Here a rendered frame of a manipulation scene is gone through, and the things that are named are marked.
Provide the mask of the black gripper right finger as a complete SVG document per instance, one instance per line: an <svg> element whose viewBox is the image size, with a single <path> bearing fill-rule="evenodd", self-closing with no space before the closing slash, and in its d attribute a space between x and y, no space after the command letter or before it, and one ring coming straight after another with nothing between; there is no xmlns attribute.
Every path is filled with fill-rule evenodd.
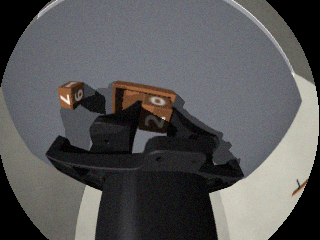
<svg viewBox="0 0 320 240"><path fill-rule="evenodd" d="M213 164L212 154L216 151L220 144L217 135L207 132L193 124L175 107L172 107L172 109L173 114L166 131L167 136L187 138L197 141L199 140L207 156L205 162Z"/></svg>

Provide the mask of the orange-brown digit cube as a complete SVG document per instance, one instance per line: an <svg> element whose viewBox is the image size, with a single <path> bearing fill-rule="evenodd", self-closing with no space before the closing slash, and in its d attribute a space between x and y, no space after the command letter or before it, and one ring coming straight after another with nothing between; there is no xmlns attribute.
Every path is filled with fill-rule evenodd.
<svg viewBox="0 0 320 240"><path fill-rule="evenodd" d="M165 134L173 114L168 98L145 94L139 118L139 130Z"/></svg>
<svg viewBox="0 0 320 240"><path fill-rule="evenodd" d="M61 107L75 110L85 101L84 83L70 81L58 87L58 95Z"/></svg>

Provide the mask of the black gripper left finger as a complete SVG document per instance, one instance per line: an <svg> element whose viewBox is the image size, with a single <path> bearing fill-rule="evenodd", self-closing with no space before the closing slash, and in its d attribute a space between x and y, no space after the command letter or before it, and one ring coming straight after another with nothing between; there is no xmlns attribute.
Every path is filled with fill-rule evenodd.
<svg viewBox="0 0 320 240"><path fill-rule="evenodd" d="M138 100L122 111L99 115L89 129L93 143L89 152L91 154L132 153L142 102Z"/></svg>

